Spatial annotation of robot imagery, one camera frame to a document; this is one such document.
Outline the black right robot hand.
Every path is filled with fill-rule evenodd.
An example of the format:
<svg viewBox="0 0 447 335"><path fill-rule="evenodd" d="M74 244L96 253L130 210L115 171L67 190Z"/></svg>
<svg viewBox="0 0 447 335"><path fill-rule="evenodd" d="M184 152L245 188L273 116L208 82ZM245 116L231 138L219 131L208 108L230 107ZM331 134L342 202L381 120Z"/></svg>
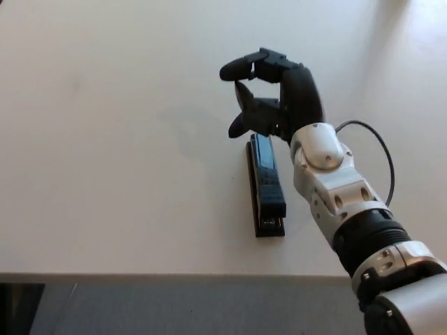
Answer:
<svg viewBox="0 0 447 335"><path fill-rule="evenodd" d="M235 95L241 109L229 126L230 138L253 131L264 136L277 136L290 143L297 130L325 121L311 71L302 63L288 60L284 54L260 48L224 65L219 77L235 84ZM255 97L242 83L253 79L279 84L279 97Z"/></svg>

